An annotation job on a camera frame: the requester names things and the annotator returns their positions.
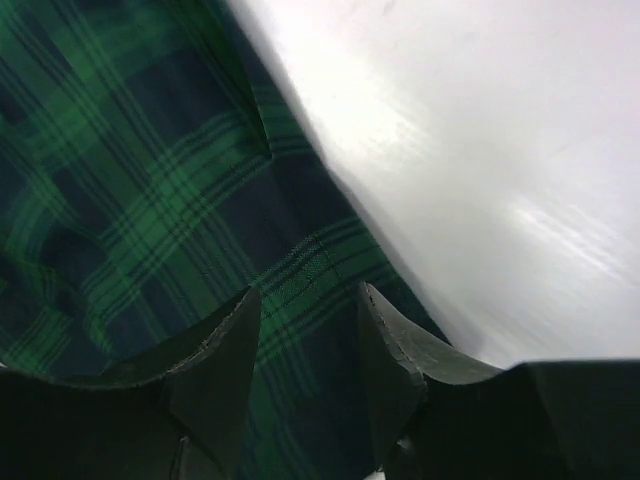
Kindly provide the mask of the green plaid skirt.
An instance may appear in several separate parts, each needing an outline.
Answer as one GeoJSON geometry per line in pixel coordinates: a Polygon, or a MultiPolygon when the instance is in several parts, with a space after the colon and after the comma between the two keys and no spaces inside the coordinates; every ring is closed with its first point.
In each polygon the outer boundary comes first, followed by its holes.
{"type": "Polygon", "coordinates": [[[4,365],[96,375],[253,286],[240,477],[361,479],[362,282],[433,327],[224,3],[2,3],[4,365]]]}

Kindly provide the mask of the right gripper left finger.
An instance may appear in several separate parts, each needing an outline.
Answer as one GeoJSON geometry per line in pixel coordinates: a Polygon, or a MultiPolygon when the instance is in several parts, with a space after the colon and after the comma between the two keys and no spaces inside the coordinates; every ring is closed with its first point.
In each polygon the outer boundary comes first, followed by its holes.
{"type": "Polygon", "coordinates": [[[1,372],[5,479],[231,479],[261,325],[249,288],[102,374],[1,372]]]}

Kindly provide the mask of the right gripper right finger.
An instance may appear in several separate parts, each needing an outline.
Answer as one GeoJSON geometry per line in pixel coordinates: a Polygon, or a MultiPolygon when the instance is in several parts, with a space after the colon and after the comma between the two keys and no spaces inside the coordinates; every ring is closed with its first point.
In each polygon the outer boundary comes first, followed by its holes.
{"type": "Polygon", "coordinates": [[[635,479],[639,364],[525,362],[500,369],[359,287],[375,462],[389,479],[635,479]]]}

